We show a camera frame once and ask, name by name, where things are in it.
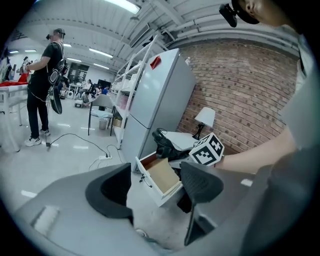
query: white wall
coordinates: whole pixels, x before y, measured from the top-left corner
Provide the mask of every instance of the white wall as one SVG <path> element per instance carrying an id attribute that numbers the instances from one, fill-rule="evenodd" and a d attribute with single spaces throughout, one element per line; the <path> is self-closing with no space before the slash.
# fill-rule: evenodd
<path id="1" fill-rule="evenodd" d="M 24 58 L 28 56 L 30 61 L 36 61 L 36 60 L 40 60 L 42 54 L 41 53 L 31 53 L 31 52 L 24 52 L 24 53 L 18 53 L 18 54 L 11 54 L 9 56 L 9 60 L 10 60 L 10 64 L 12 67 L 14 67 L 14 65 L 16 64 L 16 68 L 15 68 L 15 72 L 14 72 L 14 78 L 13 80 L 18 80 L 20 75 L 19 73 L 16 73 L 16 71 L 18 69 L 21 68 L 22 63 L 24 62 Z"/>
<path id="2" fill-rule="evenodd" d="M 94 84 L 97 84 L 99 79 L 112 83 L 115 80 L 115 75 L 101 68 L 90 66 L 85 77 L 86 81 L 89 79 L 91 79 L 91 82 Z"/>

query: refrigerator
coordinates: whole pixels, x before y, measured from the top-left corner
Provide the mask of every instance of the refrigerator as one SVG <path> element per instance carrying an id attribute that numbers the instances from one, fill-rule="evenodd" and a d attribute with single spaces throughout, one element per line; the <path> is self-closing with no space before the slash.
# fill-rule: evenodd
<path id="1" fill-rule="evenodd" d="M 160 56 L 161 62 L 150 64 Z M 157 144 L 152 132 L 162 128 L 175 132 L 185 112 L 196 78 L 179 49 L 151 57 L 138 84 L 125 126 L 121 150 L 131 170 L 137 171 L 139 159 L 155 152 Z"/>

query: black camera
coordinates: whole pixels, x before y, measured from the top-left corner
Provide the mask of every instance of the black camera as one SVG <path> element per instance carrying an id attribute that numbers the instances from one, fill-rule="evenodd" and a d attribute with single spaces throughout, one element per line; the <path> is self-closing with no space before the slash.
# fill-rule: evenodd
<path id="1" fill-rule="evenodd" d="M 237 26 L 236 12 L 232 10 L 228 3 L 220 5 L 219 13 L 226 19 L 231 27 L 235 28 Z"/>

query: ceiling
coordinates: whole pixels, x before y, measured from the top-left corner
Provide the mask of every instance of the ceiling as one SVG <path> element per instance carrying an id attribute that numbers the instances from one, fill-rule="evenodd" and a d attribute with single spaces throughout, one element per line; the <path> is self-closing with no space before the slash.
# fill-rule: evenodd
<path id="1" fill-rule="evenodd" d="M 142 44 L 149 42 L 150 37 L 156 34 L 160 36 L 160 45 L 153 49 L 154 54 L 162 52 L 163 46 L 175 48 L 215 38 L 255 40 L 298 54 L 297 37 L 289 28 L 273 29 L 264 25 L 250 25 L 240 19 L 238 27 L 231 28 L 219 14 L 220 5 L 231 1 L 129 1 L 141 7 L 137 14 L 105 0 L 39 0 L 17 27 L 26 38 L 12 41 L 9 50 L 35 49 L 43 52 L 48 45 L 46 35 L 49 30 L 63 28 L 66 33 L 64 42 L 72 45 L 65 47 L 68 58 L 81 60 L 88 65 L 96 63 L 109 67 L 111 73 L 116 73 L 123 67 L 132 54 L 142 49 Z M 183 25 L 207 16 L 212 17 L 210 21 Z M 132 46 L 136 35 L 147 24 L 150 26 L 148 31 Z M 113 58 L 91 52 L 89 48 L 110 54 Z"/>

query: black lamp base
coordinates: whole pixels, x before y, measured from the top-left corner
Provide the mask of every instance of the black lamp base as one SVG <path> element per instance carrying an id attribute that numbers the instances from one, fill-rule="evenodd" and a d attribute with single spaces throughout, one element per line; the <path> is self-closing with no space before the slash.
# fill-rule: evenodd
<path id="1" fill-rule="evenodd" d="M 200 134 L 201 134 L 201 132 L 202 132 L 202 129 L 205 127 L 205 124 L 202 122 L 202 123 L 200 123 L 200 124 L 198 125 L 198 127 L 199 127 L 198 131 L 196 132 L 195 135 L 192 136 L 192 138 L 200 141 L 200 139 L 201 139 L 201 138 L 200 138 Z"/>

